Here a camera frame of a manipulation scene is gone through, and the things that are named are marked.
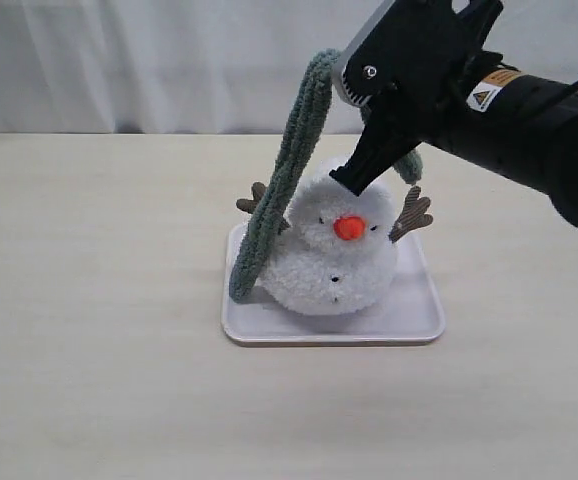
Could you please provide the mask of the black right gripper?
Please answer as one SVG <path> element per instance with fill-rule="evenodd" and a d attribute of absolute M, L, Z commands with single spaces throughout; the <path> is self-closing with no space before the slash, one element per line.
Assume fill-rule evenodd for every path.
<path fill-rule="evenodd" d="M 417 184 L 420 143 L 475 150 L 504 141 L 500 126 L 467 104 L 478 75 L 502 59 L 484 47 L 502 2 L 470 1 L 461 10 L 450 1 L 415 2 L 391 81 L 360 108 L 364 129 L 355 149 L 328 172 L 354 195 L 390 168 L 406 184 Z"/>

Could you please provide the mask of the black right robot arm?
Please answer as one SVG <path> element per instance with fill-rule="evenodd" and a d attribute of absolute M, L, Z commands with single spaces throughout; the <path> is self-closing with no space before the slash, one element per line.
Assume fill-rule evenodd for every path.
<path fill-rule="evenodd" d="M 484 44 L 503 5 L 386 1 L 333 70 L 340 98 L 366 113 L 332 172 L 362 193 L 420 144 L 545 194 L 578 229 L 578 80 L 541 78 Z"/>

